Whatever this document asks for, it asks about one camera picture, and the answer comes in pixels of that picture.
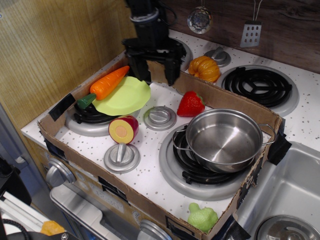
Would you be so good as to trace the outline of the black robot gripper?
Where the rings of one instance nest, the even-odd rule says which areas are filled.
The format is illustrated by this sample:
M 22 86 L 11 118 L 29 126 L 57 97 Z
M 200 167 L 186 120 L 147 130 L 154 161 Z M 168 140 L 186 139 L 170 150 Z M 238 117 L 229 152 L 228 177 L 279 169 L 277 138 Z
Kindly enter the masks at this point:
M 169 23 L 164 9 L 132 9 L 130 20 L 136 31 L 135 38 L 126 38 L 122 44 L 130 71 L 140 81 L 151 82 L 147 61 L 164 63 L 169 86 L 180 76 L 186 50 L 182 43 L 169 37 Z

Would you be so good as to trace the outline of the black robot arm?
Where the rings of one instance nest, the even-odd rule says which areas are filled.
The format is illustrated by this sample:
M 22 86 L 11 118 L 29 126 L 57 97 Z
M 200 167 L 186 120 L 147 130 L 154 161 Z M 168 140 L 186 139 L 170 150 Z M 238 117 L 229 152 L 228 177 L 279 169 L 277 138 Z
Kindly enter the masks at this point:
M 137 35 L 122 41 L 131 73 L 150 83 L 147 62 L 158 62 L 164 65 L 165 78 L 172 86 L 180 76 L 182 58 L 187 53 L 182 43 L 169 37 L 166 10 L 171 9 L 160 0 L 127 0 L 126 5 Z

